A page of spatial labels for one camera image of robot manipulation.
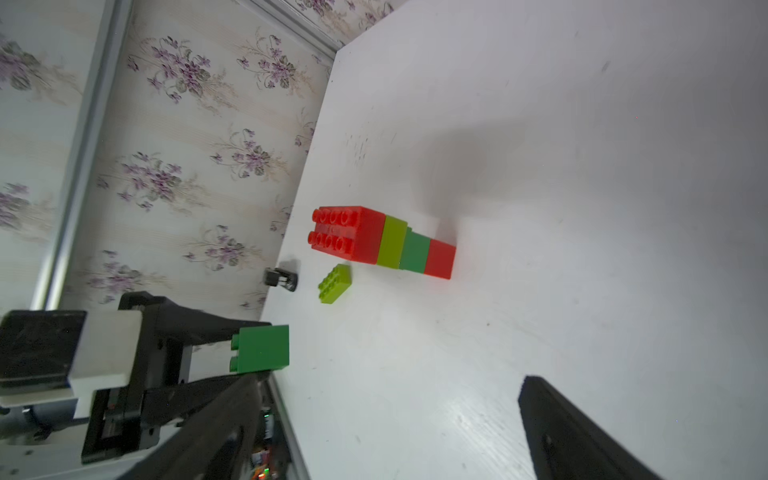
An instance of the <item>lime green lego brick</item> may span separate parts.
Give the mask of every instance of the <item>lime green lego brick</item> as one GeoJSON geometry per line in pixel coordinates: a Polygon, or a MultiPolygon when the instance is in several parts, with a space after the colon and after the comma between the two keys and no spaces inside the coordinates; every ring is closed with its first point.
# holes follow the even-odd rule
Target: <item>lime green lego brick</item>
{"type": "Polygon", "coordinates": [[[335,302],[342,293],[346,292],[350,285],[352,285],[351,269],[349,265],[339,263],[333,267],[331,273],[326,275],[326,278],[317,286],[320,289],[320,302],[335,302]]]}
{"type": "Polygon", "coordinates": [[[386,216],[382,242],[379,246],[379,259],[376,260],[376,265],[388,266],[389,268],[400,267],[402,245],[406,241],[407,230],[407,222],[389,215],[386,216]]]}

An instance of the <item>white tabletop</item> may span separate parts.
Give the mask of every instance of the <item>white tabletop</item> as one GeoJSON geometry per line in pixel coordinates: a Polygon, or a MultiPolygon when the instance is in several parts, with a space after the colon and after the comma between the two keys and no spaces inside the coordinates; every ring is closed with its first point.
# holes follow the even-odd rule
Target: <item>white tabletop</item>
{"type": "Polygon", "coordinates": [[[766,2],[411,0],[336,57],[263,319],[314,480],[532,478],[544,376],[664,478],[768,468],[766,2]],[[321,205],[458,246],[311,250],[321,205]]]}

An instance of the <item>green lego brick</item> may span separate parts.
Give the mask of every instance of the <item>green lego brick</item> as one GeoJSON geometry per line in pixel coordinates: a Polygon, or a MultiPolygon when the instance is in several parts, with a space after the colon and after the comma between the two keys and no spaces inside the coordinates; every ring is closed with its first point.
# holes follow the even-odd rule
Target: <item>green lego brick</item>
{"type": "Polygon", "coordinates": [[[320,289],[320,302],[335,302],[350,285],[352,285],[352,274],[349,265],[339,263],[317,286],[320,289]]]}
{"type": "Polygon", "coordinates": [[[379,259],[376,260],[376,265],[388,266],[389,268],[400,267],[402,245],[406,241],[407,230],[407,222],[389,215],[386,216],[382,242],[379,246],[379,259]]]}
{"type": "Polygon", "coordinates": [[[248,373],[278,370],[288,366],[288,325],[248,326],[232,335],[230,372],[248,373]]]}
{"type": "Polygon", "coordinates": [[[408,227],[406,242],[402,245],[400,270],[424,273],[429,255],[429,237],[419,235],[408,227]]]}

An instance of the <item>red lego brick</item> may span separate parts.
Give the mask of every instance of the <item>red lego brick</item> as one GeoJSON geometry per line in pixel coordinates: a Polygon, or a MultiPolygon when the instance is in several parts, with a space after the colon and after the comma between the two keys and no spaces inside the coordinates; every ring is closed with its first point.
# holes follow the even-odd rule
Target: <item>red lego brick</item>
{"type": "Polygon", "coordinates": [[[427,266],[424,269],[426,275],[451,278],[453,270],[453,258],[456,256],[456,247],[448,245],[434,238],[429,241],[429,253],[427,254],[427,266]]]}
{"type": "Polygon", "coordinates": [[[312,212],[315,230],[307,242],[314,250],[344,260],[376,263],[386,215],[365,207],[320,207],[312,212]]]}

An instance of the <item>wall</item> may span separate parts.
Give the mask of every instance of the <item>wall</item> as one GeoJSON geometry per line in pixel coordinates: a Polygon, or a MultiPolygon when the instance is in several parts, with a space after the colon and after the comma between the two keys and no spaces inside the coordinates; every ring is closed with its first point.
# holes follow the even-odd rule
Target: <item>wall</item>
{"type": "Polygon", "coordinates": [[[300,12],[326,35],[348,44],[383,20],[406,0],[280,0],[300,12]]]}
{"type": "Polygon", "coordinates": [[[329,66],[235,2],[139,0],[64,307],[148,290],[256,319],[329,66]]]}
{"type": "Polygon", "coordinates": [[[0,2],[0,312],[31,302],[103,9],[0,2]]]}

